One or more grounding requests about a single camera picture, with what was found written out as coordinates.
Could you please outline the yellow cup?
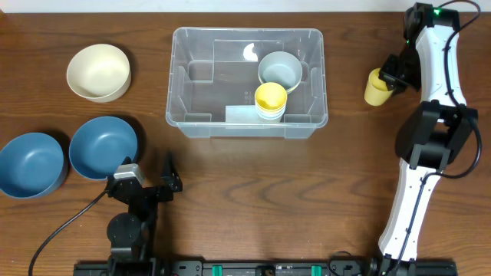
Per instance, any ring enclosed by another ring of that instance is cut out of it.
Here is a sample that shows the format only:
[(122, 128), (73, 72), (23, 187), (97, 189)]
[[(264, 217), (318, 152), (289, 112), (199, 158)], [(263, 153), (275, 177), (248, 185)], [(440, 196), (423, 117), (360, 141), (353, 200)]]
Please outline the yellow cup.
[(370, 72), (364, 92), (365, 101), (375, 107), (384, 104), (394, 91), (390, 90), (386, 82), (379, 78), (380, 70), (376, 68)]
[(277, 111), (285, 107), (288, 94), (283, 86), (274, 82), (261, 84), (255, 91), (255, 103), (266, 111)]

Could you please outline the blue bowl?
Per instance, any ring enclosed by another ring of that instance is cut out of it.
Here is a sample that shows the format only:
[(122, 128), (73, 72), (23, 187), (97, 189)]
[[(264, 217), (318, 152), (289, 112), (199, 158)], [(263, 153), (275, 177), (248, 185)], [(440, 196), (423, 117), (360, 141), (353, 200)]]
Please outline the blue bowl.
[(1, 150), (1, 191), (15, 199), (46, 196), (68, 175), (60, 143), (45, 133), (26, 133)]
[(96, 117), (73, 135), (69, 159), (79, 175), (104, 180), (113, 175), (126, 158), (133, 162), (138, 148), (137, 134), (127, 121), (119, 117)]

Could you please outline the pink cup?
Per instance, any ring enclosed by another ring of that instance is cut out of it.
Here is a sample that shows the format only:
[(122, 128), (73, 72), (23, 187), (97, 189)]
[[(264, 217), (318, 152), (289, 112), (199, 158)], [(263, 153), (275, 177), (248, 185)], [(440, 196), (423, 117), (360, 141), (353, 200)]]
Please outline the pink cup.
[(281, 109), (281, 110), (263, 110), (263, 109), (257, 108), (256, 111), (257, 111), (257, 113), (284, 113), (285, 112), (285, 109)]

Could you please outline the grey small bowl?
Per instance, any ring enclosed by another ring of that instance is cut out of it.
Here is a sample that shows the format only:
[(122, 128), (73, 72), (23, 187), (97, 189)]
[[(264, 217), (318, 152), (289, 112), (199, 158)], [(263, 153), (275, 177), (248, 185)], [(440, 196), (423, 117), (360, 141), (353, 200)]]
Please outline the grey small bowl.
[(302, 64), (293, 54), (275, 51), (259, 62), (258, 77), (261, 84), (274, 82), (286, 89), (301, 82)]

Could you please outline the cream bowl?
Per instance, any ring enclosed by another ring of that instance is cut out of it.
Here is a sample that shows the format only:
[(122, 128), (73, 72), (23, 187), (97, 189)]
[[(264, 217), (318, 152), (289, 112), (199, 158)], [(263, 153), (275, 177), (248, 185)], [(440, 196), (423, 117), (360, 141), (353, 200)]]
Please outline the cream bowl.
[(122, 97), (130, 87), (130, 61), (121, 49), (111, 44), (94, 44), (71, 59), (66, 78), (78, 96), (95, 103), (108, 103)]

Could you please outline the light blue cup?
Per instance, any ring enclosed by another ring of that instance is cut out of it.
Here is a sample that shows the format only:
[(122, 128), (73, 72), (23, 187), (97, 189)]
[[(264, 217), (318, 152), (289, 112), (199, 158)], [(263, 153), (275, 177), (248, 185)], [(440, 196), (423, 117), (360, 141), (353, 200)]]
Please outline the light blue cup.
[(284, 113), (258, 113), (259, 117), (264, 117), (264, 118), (274, 118), (274, 117), (283, 117)]

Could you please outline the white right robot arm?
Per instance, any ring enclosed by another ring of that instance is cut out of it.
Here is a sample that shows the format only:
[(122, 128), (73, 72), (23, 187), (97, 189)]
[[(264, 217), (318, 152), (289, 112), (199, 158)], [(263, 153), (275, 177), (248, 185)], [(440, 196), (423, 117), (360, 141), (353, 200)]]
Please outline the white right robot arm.
[(399, 94), (407, 87), (421, 92), (417, 109), (397, 134), (395, 152), (400, 176), (390, 220), (379, 240), (384, 257), (413, 262), (417, 239), (431, 193), (470, 135), (476, 137), (476, 156), (464, 177), (478, 163), (483, 141), (478, 113), (468, 107), (460, 87), (457, 42), (464, 29), (458, 11), (446, 3), (415, 3), (404, 14), (404, 38), (399, 55), (391, 55), (379, 78)]

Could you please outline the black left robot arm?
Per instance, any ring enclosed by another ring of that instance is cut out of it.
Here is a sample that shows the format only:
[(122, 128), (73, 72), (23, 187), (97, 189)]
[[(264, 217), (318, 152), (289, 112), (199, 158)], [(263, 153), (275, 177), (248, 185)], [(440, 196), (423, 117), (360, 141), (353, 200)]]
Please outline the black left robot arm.
[(153, 242), (159, 204), (173, 201), (173, 194), (183, 190), (172, 153), (166, 155), (160, 179), (158, 186), (144, 187), (144, 175), (130, 157), (107, 177), (107, 195), (128, 205), (107, 227), (109, 275), (169, 274), (166, 262), (153, 256)]

